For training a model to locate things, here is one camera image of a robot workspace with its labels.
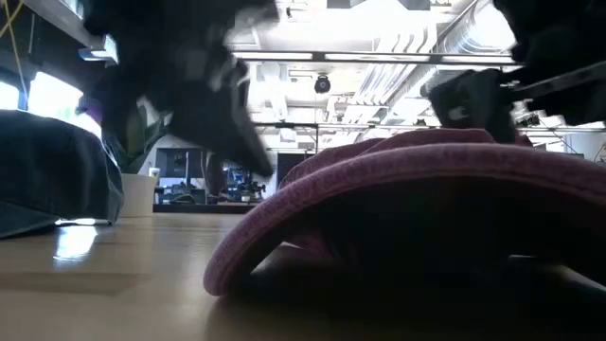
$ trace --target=pink hat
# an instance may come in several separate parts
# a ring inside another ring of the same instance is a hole
[[[284,242],[379,285],[472,272],[510,255],[606,279],[606,169],[520,140],[439,129],[325,150],[230,231],[205,288],[222,296],[245,285]]]

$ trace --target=table surface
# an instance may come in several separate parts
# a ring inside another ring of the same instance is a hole
[[[0,339],[471,339],[467,332],[353,323],[330,312],[208,295],[202,285],[206,264],[240,219],[156,214],[113,227],[71,226],[1,241]],[[486,339],[477,336],[472,339]],[[528,339],[543,339],[537,336]]]

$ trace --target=bright window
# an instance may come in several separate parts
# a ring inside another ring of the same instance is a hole
[[[98,137],[101,128],[88,115],[76,115],[76,107],[82,92],[44,72],[38,72],[31,82],[28,110],[30,113],[53,117],[81,127]]]
[[[0,109],[19,109],[19,89],[0,82]]]

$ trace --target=security camera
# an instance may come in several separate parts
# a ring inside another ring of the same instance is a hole
[[[313,88],[316,94],[326,94],[330,91],[330,81],[329,76],[320,75],[318,76],[317,81],[315,81],[315,86]]]

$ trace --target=shelf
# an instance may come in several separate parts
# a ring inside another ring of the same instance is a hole
[[[89,48],[103,48],[103,40],[82,27],[81,18],[62,0],[23,0],[24,4],[47,22]]]

